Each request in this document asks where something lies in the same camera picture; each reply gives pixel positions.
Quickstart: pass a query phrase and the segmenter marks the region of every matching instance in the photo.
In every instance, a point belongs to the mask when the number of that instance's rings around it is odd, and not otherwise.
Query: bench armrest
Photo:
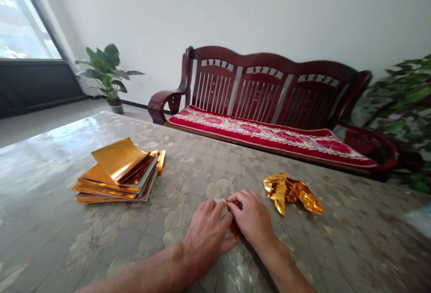
[[[377,166],[375,168],[376,171],[379,171],[379,172],[389,171],[398,165],[398,159],[399,159],[398,147],[393,142],[388,140],[384,135],[375,131],[370,131],[368,129],[355,126],[355,124],[351,120],[346,120],[346,119],[339,120],[338,125],[345,127],[347,129],[356,131],[359,134],[367,135],[370,139],[377,140],[380,144],[382,144],[382,146],[384,146],[388,150],[389,160],[383,165]]]
[[[148,112],[150,113],[153,122],[163,125],[166,117],[163,113],[163,108],[168,102],[169,109],[173,115],[177,114],[180,109],[181,96],[187,93],[186,89],[178,88],[176,90],[159,91],[151,97],[148,103]]]

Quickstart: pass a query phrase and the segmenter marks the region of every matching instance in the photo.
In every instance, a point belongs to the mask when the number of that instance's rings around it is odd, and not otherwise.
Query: hand
[[[269,210],[255,192],[242,190],[234,193],[228,201],[241,232],[257,254],[260,255],[265,248],[278,241],[271,225]],[[242,204],[242,209],[238,207],[239,203]]]
[[[202,202],[193,214],[190,227],[180,241],[185,265],[197,277],[204,274],[219,256],[230,251],[237,243],[234,238],[225,239],[233,216],[229,212],[220,219],[225,202]]]

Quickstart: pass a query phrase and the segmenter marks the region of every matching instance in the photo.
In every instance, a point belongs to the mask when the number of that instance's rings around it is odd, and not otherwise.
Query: window
[[[62,58],[30,0],[0,0],[0,58]]]

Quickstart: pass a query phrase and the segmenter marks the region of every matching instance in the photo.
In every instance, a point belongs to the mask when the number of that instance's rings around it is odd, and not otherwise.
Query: plant pot
[[[114,114],[123,114],[124,113],[123,101],[121,99],[118,99],[118,101],[116,101],[116,102],[109,102],[108,101],[108,104],[111,107],[111,110]]]

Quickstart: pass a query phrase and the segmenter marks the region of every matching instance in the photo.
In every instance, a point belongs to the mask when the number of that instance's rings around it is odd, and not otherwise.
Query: table
[[[145,204],[79,205],[71,188],[90,152],[131,137],[166,149]],[[246,188],[268,206],[276,235],[318,292],[422,292],[431,286],[431,198],[218,140],[101,112],[0,149],[0,290],[72,292],[180,239],[206,199]],[[262,180],[288,172],[324,214],[287,204],[282,217]],[[267,292],[242,243],[191,292]]]

